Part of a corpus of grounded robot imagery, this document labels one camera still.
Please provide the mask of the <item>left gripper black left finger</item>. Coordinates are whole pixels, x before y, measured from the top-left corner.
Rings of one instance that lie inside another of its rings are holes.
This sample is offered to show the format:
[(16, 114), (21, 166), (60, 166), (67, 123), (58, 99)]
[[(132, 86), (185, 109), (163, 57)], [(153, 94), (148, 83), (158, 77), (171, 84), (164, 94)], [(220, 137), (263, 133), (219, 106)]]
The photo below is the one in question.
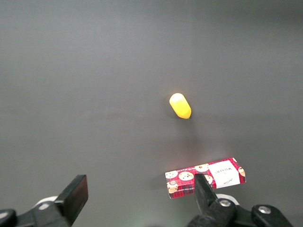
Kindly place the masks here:
[(2, 227), (71, 227), (88, 200), (86, 175), (77, 175), (58, 195), (41, 199), (29, 211), (0, 211)]

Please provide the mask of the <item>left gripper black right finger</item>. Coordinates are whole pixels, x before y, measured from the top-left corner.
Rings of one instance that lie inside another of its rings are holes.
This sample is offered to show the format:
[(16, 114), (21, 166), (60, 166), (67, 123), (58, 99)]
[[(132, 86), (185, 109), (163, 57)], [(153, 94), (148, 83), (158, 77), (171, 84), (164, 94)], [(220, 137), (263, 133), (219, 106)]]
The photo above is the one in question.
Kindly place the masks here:
[(258, 204), (250, 211), (231, 199), (218, 198), (203, 174), (195, 175), (195, 199), (200, 215), (188, 227), (291, 227), (276, 207)]

